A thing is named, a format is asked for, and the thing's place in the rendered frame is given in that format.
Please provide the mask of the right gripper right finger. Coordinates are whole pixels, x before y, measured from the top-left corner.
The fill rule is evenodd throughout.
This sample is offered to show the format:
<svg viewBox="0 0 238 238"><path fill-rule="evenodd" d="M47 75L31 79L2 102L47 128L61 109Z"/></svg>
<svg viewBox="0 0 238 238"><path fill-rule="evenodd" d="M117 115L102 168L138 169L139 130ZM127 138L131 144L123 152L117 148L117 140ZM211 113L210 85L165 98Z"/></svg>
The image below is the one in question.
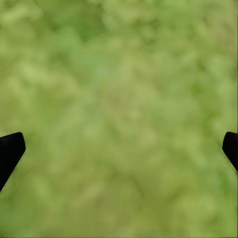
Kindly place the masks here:
<svg viewBox="0 0 238 238"><path fill-rule="evenodd" d="M227 132L222 149L238 172L238 134Z"/></svg>

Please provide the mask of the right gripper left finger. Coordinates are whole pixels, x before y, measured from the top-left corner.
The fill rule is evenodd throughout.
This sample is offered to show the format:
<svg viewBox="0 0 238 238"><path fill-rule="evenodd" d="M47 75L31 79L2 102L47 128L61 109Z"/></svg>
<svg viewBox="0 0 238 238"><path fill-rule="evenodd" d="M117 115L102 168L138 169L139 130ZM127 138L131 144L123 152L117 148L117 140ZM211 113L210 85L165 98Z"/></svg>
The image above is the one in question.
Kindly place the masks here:
<svg viewBox="0 0 238 238"><path fill-rule="evenodd" d="M0 137L0 191L26 151L21 132Z"/></svg>

